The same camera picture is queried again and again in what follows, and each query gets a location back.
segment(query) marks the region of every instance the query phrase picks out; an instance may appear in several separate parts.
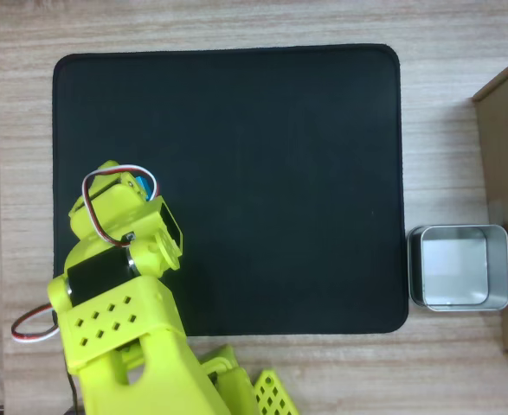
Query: metal container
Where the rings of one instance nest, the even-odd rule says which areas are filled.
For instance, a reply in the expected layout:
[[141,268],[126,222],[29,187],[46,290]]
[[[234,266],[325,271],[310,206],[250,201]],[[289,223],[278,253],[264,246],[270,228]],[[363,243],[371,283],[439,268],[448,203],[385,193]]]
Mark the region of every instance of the metal container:
[[507,240],[498,225],[415,228],[408,236],[411,298],[434,311],[503,309]]

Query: red white wire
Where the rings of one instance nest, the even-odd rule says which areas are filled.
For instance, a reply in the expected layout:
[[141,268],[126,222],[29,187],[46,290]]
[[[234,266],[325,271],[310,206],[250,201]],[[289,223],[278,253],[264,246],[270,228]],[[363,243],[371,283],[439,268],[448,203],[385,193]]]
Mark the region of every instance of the red white wire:
[[143,173],[150,177],[151,181],[153,182],[153,190],[151,191],[151,196],[148,201],[153,200],[154,198],[158,197],[159,195],[159,188],[158,188],[158,181],[156,180],[156,177],[147,169],[144,167],[137,166],[135,164],[121,164],[119,166],[113,166],[113,167],[106,167],[104,169],[97,169],[95,171],[91,171],[88,173],[84,180],[82,181],[82,200],[84,201],[84,205],[86,210],[88,211],[88,216],[90,217],[90,221],[92,222],[92,226],[94,227],[94,230],[100,236],[105,242],[108,242],[109,244],[115,245],[115,246],[127,246],[130,244],[130,241],[120,241],[112,238],[107,234],[106,231],[101,227],[100,222],[98,221],[98,217],[96,216],[96,213],[94,212],[92,202],[90,200],[90,194],[88,193],[88,182],[92,177],[95,176],[108,176],[113,175],[116,173],[124,173],[124,172],[138,172]]
[[[150,199],[148,201],[151,201],[159,196],[159,187],[158,187],[158,181],[156,180],[156,177],[147,169],[144,167],[140,167],[134,164],[121,164],[119,166],[113,166],[113,167],[106,167],[104,169],[97,169],[95,171],[92,171],[86,175],[84,180],[82,181],[82,199],[84,201],[84,206],[86,210],[88,211],[88,215],[90,216],[90,221],[92,222],[92,225],[94,227],[94,230],[96,233],[106,242],[109,242],[112,245],[115,246],[127,246],[129,245],[130,241],[124,242],[119,241],[111,236],[109,236],[104,229],[102,229],[100,222],[98,221],[98,217],[96,216],[96,213],[94,212],[92,202],[90,200],[90,194],[88,193],[88,181],[95,176],[107,176],[107,175],[113,175],[116,173],[125,173],[125,172],[138,172],[143,173],[150,177],[151,181],[153,182],[153,190],[151,192]],[[41,333],[19,333],[17,331],[17,328],[23,324],[24,322],[30,321],[33,318],[36,318],[42,314],[49,313],[52,310],[51,304],[44,304],[40,307],[36,307],[35,309],[23,314],[19,318],[15,320],[13,325],[11,326],[11,337],[13,340],[19,343],[36,343],[36,342],[42,342],[44,340],[49,339],[50,337],[53,337],[54,335],[57,335],[60,332],[60,329],[57,325],[52,326],[50,329],[43,331]]]
[[57,335],[60,331],[60,328],[57,325],[54,325],[50,329],[40,333],[19,333],[17,331],[17,328],[24,322],[28,322],[33,318],[41,316],[42,314],[50,313],[51,311],[52,304],[44,304],[17,318],[11,325],[11,338],[19,343],[37,343]]

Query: black cable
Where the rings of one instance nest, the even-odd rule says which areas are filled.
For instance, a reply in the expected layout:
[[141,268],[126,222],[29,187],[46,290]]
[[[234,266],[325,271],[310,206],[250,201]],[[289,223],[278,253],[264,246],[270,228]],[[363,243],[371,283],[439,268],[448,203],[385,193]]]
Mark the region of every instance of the black cable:
[[71,393],[73,394],[74,415],[79,415],[79,398],[77,397],[77,388],[74,385],[73,376],[71,376],[71,374],[69,373],[66,361],[65,361],[65,372],[67,373],[67,379],[69,380],[69,385],[71,386]]

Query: wooden table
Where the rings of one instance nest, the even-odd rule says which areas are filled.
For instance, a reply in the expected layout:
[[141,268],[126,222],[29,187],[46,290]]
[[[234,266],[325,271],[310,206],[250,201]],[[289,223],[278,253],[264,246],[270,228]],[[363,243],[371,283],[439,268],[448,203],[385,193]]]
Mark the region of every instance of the wooden table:
[[[508,65],[508,1],[0,0],[3,384],[7,413],[71,405],[59,338],[10,339],[52,278],[52,72],[64,55],[329,43],[399,55],[405,219],[486,222],[469,98]],[[251,374],[275,367],[303,414],[508,414],[499,314],[412,308],[389,335],[195,338],[230,342]]]

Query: mouse pad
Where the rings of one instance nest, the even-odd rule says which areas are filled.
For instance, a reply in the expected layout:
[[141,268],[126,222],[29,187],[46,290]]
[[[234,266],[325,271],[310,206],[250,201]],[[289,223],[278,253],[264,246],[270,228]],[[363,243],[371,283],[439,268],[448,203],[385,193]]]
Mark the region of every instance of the mouse pad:
[[76,54],[54,72],[55,273],[106,160],[183,232],[189,335],[378,333],[408,314],[400,67],[383,45]]

